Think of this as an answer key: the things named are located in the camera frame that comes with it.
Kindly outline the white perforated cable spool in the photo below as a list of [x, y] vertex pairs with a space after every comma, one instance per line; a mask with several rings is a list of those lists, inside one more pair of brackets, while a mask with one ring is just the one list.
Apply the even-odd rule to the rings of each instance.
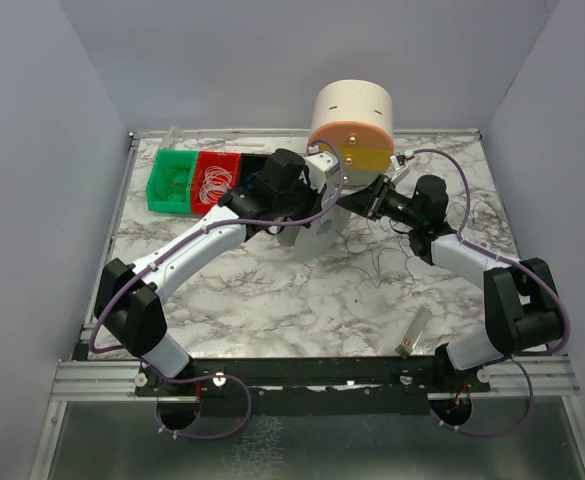
[[297, 262], [307, 263], [324, 254], [339, 238], [350, 220], [351, 213], [335, 205], [309, 228], [284, 227], [276, 235], [278, 243], [291, 248]]

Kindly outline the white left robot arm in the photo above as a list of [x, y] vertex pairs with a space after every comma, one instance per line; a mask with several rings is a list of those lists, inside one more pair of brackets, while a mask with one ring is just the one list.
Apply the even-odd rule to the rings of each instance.
[[339, 168], [332, 154], [311, 148], [269, 155], [262, 168], [236, 187], [193, 227], [129, 264], [115, 258], [102, 270], [93, 315], [120, 348], [177, 378], [192, 358], [168, 332], [164, 303], [216, 257], [270, 226], [308, 226], [324, 214]]

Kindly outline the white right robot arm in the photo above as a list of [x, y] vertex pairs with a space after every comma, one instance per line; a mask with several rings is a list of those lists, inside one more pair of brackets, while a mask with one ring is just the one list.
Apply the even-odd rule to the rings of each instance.
[[442, 178], [420, 177], [407, 197], [379, 175], [337, 205], [370, 220], [386, 217], [404, 224], [414, 256], [481, 289], [484, 326], [437, 349], [454, 370], [473, 369], [564, 338], [565, 314], [547, 263], [513, 260], [459, 239], [446, 220], [448, 195]]

